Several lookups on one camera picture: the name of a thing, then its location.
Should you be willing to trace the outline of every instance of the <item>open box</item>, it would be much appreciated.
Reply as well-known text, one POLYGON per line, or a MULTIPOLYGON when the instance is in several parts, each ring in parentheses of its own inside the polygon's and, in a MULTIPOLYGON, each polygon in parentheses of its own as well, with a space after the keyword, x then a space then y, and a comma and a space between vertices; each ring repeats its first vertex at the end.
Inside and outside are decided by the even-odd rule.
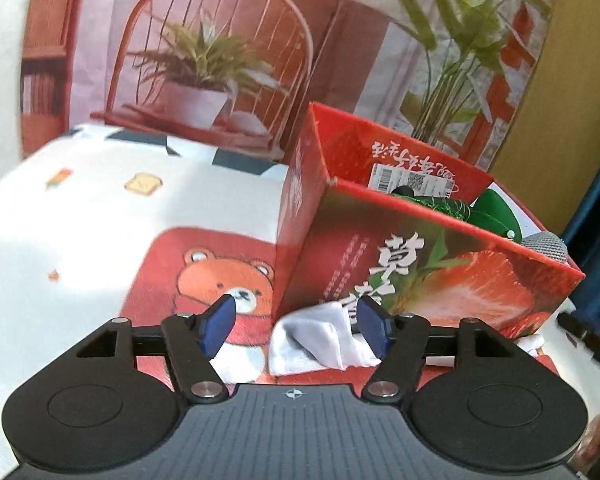
POLYGON ((451 198, 467 204, 491 187, 516 215, 523 236, 545 230, 489 174, 378 124, 312 104, 282 192, 274 319, 333 300, 353 317, 357 298, 368 294, 394 314, 414 312, 447 326, 479 317, 519 336, 536 329, 583 279, 571 260, 562 264, 369 189, 375 172, 374 185, 391 191, 378 172, 392 166, 442 177, 451 198))

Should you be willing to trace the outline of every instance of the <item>printed backdrop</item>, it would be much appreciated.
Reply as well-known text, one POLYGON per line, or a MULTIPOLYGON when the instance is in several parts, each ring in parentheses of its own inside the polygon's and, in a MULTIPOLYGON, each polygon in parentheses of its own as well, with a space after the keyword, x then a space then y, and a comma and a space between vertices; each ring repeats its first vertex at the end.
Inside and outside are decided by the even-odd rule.
POLYGON ((288 160, 308 102, 318 101, 486 170, 538 59, 551 2, 31 0, 24 155, 92 119, 288 160), (165 22, 196 34, 201 20, 248 41, 269 66, 269 86, 252 92, 216 73, 216 92, 163 89, 173 77, 142 53, 169 51, 165 22), (202 117, 199 99, 212 97, 220 111, 202 117))

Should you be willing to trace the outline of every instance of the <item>black circular disc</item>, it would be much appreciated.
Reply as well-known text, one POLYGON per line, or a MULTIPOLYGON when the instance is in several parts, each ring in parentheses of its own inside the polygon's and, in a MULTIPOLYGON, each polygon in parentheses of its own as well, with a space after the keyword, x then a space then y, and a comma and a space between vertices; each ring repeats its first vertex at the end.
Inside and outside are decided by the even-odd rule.
POLYGON ((410 417, 434 450, 486 471, 560 462, 587 425, 583 400, 542 365, 497 359, 452 370, 414 396, 410 417))
POLYGON ((135 460, 175 428, 180 409, 159 380, 106 359, 36 375, 7 400, 2 426, 21 462, 91 472, 135 460))

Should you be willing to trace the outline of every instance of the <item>chair backrest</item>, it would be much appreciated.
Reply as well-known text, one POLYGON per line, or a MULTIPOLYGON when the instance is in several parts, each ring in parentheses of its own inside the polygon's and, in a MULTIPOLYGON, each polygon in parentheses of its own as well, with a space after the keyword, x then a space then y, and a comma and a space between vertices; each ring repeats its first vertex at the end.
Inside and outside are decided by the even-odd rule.
POLYGON ((197 30, 202 13, 211 16, 223 34, 250 40, 273 67, 272 77, 287 92, 260 89, 256 96, 240 92, 234 110, 252 112, 277 147, 296 98, 302 99, 313 59, 313 41, 306 20, 291 0, 140 0, 126 24, 112 74, 107 111, 125 103, 149 105, 156 101, 163 80, 143 81, 146 72, 128 52, 165 47, 164 21, 197 30))

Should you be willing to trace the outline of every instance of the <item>orange bear print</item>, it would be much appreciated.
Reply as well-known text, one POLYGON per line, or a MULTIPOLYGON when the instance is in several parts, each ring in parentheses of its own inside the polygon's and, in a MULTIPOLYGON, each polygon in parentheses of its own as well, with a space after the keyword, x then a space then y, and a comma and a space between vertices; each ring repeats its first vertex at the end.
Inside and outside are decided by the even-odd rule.
POLYGON ((261 260, 216 256, 207 248, 187 251, 184 261, 174 298, 176 312, 201 314, 223 294, 235 299, 234 329, 211 361, 222 380, 227 384, 270 382, 267 350, 273 268, 261 260))

